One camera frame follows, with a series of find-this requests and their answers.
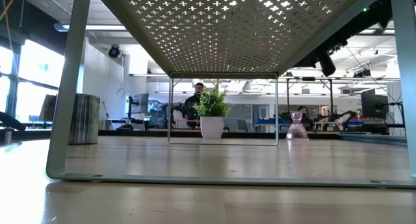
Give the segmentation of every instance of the glass vase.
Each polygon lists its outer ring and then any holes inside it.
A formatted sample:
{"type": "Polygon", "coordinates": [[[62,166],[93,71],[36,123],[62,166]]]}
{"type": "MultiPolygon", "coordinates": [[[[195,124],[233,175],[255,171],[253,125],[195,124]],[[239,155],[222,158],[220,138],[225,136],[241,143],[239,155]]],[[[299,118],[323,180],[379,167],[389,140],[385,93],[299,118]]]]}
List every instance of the glass vase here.
{"type": "Polygon", "coordinates": [[[302,114],[303,112],[301,111],[295,111],[291,113],[293,123],[287,131],[287,140],[309,140],[306,129],[302,124],[302,114]]]}

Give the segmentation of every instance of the trash can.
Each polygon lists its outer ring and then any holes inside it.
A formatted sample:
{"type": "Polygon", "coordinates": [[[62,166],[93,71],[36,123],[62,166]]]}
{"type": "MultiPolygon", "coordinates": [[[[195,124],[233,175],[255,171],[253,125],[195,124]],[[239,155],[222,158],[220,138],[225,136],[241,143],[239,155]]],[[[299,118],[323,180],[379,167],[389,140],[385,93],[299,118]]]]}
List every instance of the trash can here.
{"type": "Polygon", "coordinates": [[[69,144],[98,142],[99,97],[86,94],[75,95],[69,144]]]}

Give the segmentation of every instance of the window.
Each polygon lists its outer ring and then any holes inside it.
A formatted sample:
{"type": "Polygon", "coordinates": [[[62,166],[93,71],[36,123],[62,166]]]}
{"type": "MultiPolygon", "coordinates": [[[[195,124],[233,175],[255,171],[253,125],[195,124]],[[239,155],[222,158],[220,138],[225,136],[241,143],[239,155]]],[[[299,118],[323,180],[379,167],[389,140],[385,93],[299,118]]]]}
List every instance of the window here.
{"type": "Polygon", "coordinates": [[[13,52],[0,46],[0,72],[10,74],[12,72],[13,52]]]}
{"type": "Polygon", "coordinates": [[[6,112],[9,88],[10,80],[7,77],[0,77],[0,112],[6,112]]]}
{"type": "Polygon", "coordinates": [[[28,82],[18,84],[16,119],[22,123],[38,121],[46,94],[57,95],[58,90],[35,86],[28,82]]]}
{"type": "Polygon", "coordinates": [[[64,57],[35,42],[26,40],[21,47],[19,77],[59,87],[64,57]]]}

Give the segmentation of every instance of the ceiling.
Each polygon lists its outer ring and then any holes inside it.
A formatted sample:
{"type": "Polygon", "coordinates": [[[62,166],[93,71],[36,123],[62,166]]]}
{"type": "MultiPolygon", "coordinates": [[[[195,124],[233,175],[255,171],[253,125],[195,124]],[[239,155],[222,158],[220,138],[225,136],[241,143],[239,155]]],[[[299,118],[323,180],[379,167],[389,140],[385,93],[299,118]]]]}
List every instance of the ceiling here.
{"type": "MultiPolygon", "coordinates": [[[[73,0],[28,1],[61,23],[68,24],[70,22],[70,12],[72,10],[73,0]]],[[[119,25],[120,22],[100,0],[91,0],[88,24],[119,25]]],[[[376,25],[371,27],[371,29],[377,28],[378,26],[376,25]]],[[[394,28],[393,22],[389,24],[388,28],[394,28]]],[[[98,44],[102,48],[110,47],[111,44],[120,44],[121,49],[128,51],[129,45],[137,44],[137,41],[127,31],[89,31],[87,36],[90,37],[90,41],[92,43],[98,44]]],[[[395,37],[391,35],[354,36],[348,40],[347,47],[349,50],[344,47],[331,56],[337,68],[335,76],[345,74],[348,77],[351,77],[354,73],[354,68],[359,69],[360,67],[358,61],[364,64],[364,66],[366,66],[366,64],[370,64],[371,70],[384,71],[386,69],[386,62],[394,58],[396,55],[395,37]]],[[[152,69],[154,73],[155,71],[162,72],[159,66],[152,60],[149,61],[149,68],[152,69]]],[[[292,71],[302,71],[302,73],[308,73],[308,75],[321,75],[319,64],[317,64],[316,69],[294,68],[292,71]]]]}

